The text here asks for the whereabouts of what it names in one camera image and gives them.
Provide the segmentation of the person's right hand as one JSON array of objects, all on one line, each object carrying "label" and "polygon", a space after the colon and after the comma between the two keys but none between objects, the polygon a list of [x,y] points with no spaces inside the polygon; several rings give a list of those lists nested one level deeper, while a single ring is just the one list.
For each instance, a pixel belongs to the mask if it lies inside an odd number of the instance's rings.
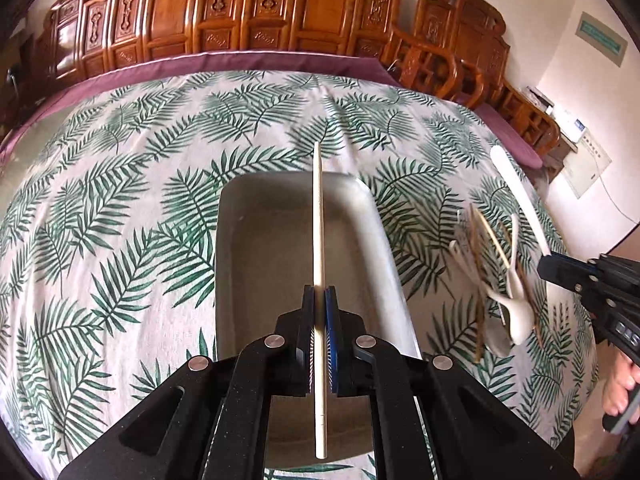
[{"label": "person's right hand", "polygon": [[602,393],[602,408],[605,414],[610,416],[623,414],[628,406],[628,393],[634,390],[639,380],[638,365],[634,364],[626,354],[617,350]]}]

